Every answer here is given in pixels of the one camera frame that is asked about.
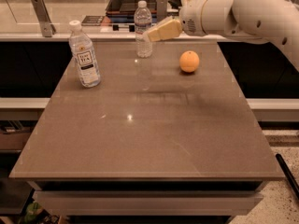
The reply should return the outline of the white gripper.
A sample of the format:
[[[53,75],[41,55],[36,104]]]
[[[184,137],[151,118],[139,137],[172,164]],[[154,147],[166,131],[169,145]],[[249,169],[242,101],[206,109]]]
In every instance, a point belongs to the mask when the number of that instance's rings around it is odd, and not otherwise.
[[[145,41],[157,42],[179,37],[183,32],[190,36],[207,35],[203,25],[204,8],[208,0],[180,0],[179,20],[166,17],[149,28]]]

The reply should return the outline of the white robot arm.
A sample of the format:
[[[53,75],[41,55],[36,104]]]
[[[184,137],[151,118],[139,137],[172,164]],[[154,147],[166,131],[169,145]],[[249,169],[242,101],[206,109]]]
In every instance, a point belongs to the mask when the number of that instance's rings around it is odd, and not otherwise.
[[[149,42],[180,36],[220,35],[278,48],[299,70],[299,10],[291,0],[181,0],[178,17],[149,28]]]

